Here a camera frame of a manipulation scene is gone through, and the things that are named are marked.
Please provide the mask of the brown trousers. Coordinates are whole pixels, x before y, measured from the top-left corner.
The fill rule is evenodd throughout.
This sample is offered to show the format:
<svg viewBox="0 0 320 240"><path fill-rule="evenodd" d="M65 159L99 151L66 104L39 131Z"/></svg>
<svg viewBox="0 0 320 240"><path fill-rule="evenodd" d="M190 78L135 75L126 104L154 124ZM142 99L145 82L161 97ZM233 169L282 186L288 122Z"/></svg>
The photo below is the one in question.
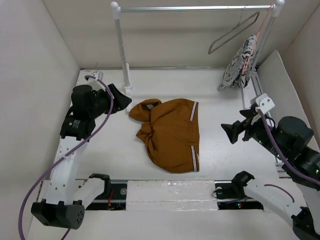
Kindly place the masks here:
<svg viewBox="0 0 320 240"><path fill-rule="evenodd" d="M142 123L136 133L157 167L172 174L200 171L199 103L177 98L162 102L147 99L130 112Z"/></svg>

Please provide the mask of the grey clothes hanger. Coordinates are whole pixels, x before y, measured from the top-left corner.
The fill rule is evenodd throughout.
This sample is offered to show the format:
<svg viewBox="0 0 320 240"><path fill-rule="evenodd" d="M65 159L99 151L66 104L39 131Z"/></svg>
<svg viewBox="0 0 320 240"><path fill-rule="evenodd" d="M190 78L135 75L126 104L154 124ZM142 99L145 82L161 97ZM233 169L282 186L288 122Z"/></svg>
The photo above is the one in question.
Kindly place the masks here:
<svg viewBox="0 0 320 240"><path fill-rule="evenodd" d="M225 34L219 36L216 38L209 46L207 54L211 55L221 47L223 47L225 44L229 43L231 40L233 40L235 37L240 35L242 32L250 28L256 21L258 20L260 16L260 11L256 11L246 19L242 20L242 15L240 16L240 20L237 23L236 26L234 26L231 30L226 32Z"/></svg>

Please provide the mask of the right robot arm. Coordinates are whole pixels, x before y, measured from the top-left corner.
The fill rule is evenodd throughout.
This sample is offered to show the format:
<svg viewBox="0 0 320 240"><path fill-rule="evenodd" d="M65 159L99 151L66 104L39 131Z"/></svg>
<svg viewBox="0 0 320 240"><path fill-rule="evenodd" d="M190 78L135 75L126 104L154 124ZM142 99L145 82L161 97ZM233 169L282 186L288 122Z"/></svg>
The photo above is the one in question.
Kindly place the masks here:
<svg viewBox="0 0 320 240"><path fill-rule="evenodd" d="M282 160L282 169L302 192L306 206L290 202L252 174L241 171L213 192L218 199L254 199L280 216L300 240L320 238L320 153L308 147L314 132L305 122L285 116L277 126L269 126L257 105L241 110L243 121L222 124L232 144L244 133L243 141L257 141L274 157Z"/></svg>

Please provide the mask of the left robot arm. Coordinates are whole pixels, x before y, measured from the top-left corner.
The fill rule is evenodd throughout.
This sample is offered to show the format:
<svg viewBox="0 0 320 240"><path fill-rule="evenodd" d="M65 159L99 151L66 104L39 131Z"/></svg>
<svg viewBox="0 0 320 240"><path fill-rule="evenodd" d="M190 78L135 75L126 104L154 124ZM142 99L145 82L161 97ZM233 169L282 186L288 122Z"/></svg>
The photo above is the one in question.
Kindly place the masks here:
<svg viewBox="0 0 320 240"><path fill-rule="evenodd" d="M31 213L43 225L78 229L86 208L96 198L111 194L111 180L106 174L93 173L82 187L76 176L85 149L102 127L95 120L124 110L132 99L122 94L114 84L94 90L88 84L78 85L71 93L68 109L60 130L59 146L51 170L47 192L40 202L34 202Z"/></svg>

